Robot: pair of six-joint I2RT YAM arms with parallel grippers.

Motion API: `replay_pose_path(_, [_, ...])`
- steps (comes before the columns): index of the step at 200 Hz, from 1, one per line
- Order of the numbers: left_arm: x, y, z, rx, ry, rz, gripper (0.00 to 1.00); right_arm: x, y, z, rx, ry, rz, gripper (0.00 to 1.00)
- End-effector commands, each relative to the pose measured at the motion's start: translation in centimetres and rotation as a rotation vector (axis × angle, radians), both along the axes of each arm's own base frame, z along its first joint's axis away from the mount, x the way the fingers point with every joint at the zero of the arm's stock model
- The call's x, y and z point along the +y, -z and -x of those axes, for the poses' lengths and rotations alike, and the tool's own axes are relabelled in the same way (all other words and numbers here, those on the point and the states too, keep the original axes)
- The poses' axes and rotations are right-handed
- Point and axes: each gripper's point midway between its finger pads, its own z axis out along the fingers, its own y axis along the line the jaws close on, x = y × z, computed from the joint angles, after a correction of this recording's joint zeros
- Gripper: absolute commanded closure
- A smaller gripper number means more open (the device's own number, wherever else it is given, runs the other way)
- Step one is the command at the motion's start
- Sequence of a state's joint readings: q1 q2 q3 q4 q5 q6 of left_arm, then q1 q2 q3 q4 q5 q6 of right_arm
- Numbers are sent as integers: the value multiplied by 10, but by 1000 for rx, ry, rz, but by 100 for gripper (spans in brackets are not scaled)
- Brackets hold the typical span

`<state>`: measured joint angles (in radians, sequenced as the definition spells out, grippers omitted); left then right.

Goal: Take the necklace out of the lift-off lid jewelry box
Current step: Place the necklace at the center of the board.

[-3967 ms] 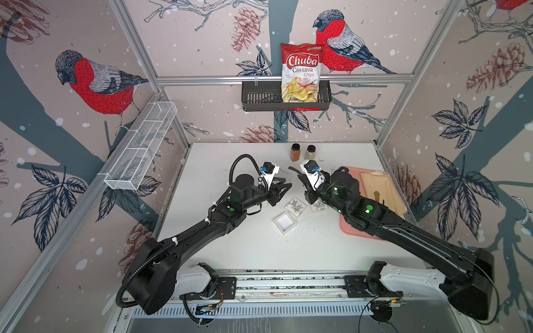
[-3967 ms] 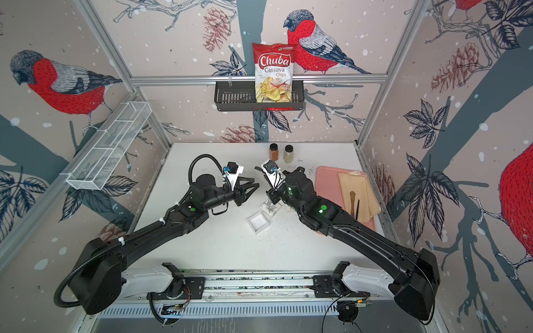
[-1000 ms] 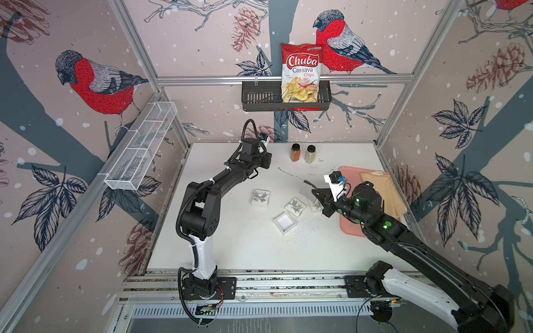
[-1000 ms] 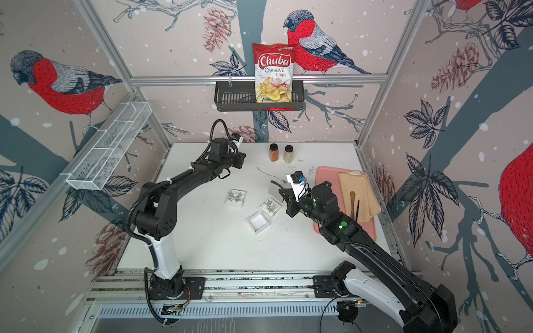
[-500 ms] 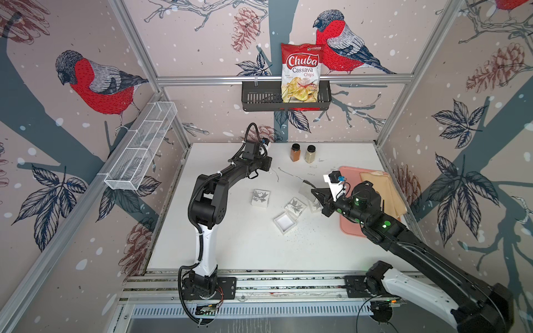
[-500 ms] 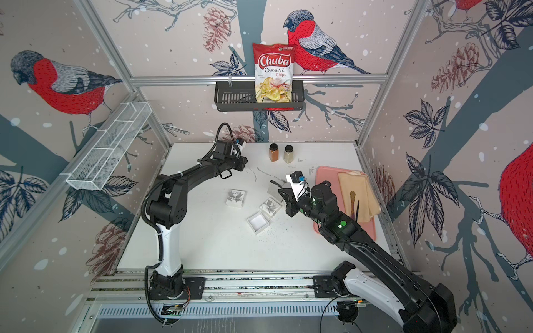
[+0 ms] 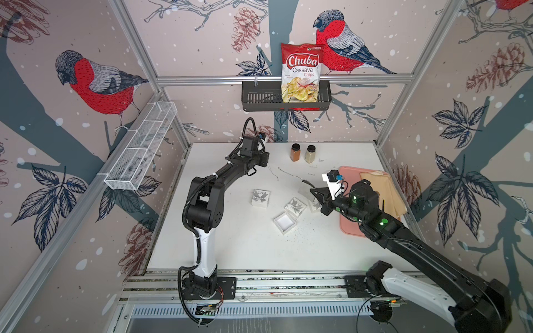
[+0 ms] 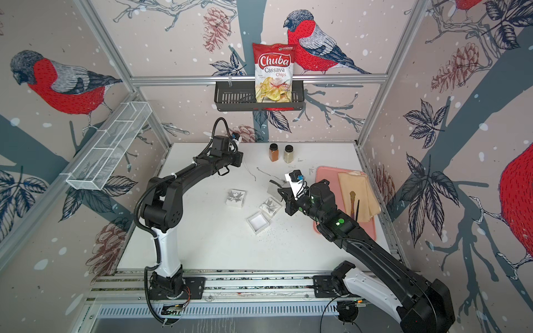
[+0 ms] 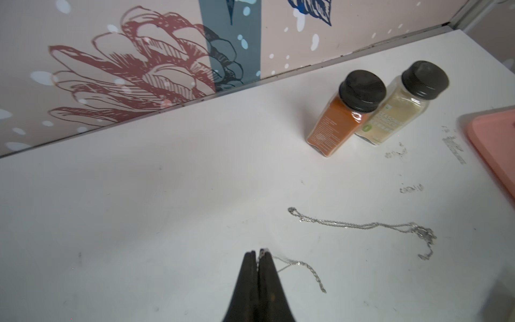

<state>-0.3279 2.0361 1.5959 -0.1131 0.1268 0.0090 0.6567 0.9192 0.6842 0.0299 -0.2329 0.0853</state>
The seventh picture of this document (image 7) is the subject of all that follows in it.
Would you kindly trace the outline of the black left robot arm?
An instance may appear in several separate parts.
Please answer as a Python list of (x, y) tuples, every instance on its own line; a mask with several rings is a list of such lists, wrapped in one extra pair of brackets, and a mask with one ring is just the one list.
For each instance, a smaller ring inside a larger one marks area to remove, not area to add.
[(191, 181), (182, 212), (183, 226), (194, 235), (194, 263), (180, 267), (180, 287), (201, 298), (217, 292), (215, 230), (222, 222), (226, 190), (244, 176), (268, 165), (265, 136), (253, 118), (244, 122), (237, 146), (225, 157), (226, 164), (209, 176)]

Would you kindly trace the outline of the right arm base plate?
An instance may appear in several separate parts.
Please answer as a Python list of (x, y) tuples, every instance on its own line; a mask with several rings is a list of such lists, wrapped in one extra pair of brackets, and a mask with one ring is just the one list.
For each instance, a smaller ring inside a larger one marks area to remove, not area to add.
[(400, 297), (388, 292), (381, 280), (365, 275), (344, 276), (346, 291), (349, 298), (370, 298), (371, 296), (386, 299), (399, 299)]

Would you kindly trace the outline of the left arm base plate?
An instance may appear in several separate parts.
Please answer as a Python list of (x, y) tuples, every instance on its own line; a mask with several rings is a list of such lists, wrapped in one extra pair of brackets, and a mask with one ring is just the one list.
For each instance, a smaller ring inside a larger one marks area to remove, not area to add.
[(236, 277), (218, 277), (215, 289), (211, 291), (201, 291), (194, 287), (189, 280), (181, 284), (180, 291), (185, 301), (220, 301), (234, 300), (237, 291)]

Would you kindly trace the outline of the white lift-off lid jewelry box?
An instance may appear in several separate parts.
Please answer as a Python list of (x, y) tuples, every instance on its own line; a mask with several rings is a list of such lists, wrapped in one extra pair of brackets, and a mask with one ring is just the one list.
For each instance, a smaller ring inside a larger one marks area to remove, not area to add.
[(308, 205), (310, 211), (314, 214), (314, 213), (318, 213), (321, 211), (322, 209), (322, 205), (320, 204), (320, 202), (316, 199), (314, 199), (313, 201), (310, 201), (309, 202), (309, 205)]

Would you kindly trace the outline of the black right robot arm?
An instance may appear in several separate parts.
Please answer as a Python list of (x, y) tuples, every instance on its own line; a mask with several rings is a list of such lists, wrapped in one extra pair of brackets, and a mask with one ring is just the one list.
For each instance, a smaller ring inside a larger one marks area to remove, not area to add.
[(376, 262), (365, 277), (374, 296), (391, 294), (414, 302), (451, 324), (458, 332), (505, 332), (512, 322), (508, 288), (500, 281), (489, 282), (467, 272), (418, 239), (398, 219), (380, 209), (380, 198), (368, 180), (345, 191), (340, 182), (312, 187), (310, 193), (328, 216), (338, 212), (358, 224), (366, 238), (415, 268), (430, 282), (421, 281)]

